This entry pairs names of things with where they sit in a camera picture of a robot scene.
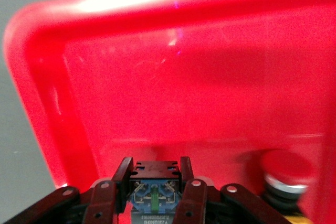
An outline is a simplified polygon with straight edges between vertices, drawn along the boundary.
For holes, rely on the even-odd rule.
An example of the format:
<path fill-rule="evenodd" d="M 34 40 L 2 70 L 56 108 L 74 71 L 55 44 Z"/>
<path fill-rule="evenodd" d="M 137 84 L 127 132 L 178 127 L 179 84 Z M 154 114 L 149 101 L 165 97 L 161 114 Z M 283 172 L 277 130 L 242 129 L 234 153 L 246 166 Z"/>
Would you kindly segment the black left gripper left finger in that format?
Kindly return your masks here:
<path fill-rule="evenodd" d="M 96 180 L 86 192 L 60 187 L 6 223 L 118 223 L 130 193 L 133 158 L 125 157 L 112 178 Z"/>

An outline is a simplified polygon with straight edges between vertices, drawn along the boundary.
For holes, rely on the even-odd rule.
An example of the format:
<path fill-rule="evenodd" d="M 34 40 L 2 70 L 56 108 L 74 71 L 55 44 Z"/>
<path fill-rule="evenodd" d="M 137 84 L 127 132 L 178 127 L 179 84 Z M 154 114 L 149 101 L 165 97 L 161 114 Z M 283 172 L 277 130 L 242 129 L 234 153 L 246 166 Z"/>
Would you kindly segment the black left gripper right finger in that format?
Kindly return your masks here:
<path fill-rule="evenodd" d="M 182 199 L 173 223 L 289 223 L 277 210 L 240 184 L 220 190 L 193 174 L 191 160 L 180 158 Z"/>

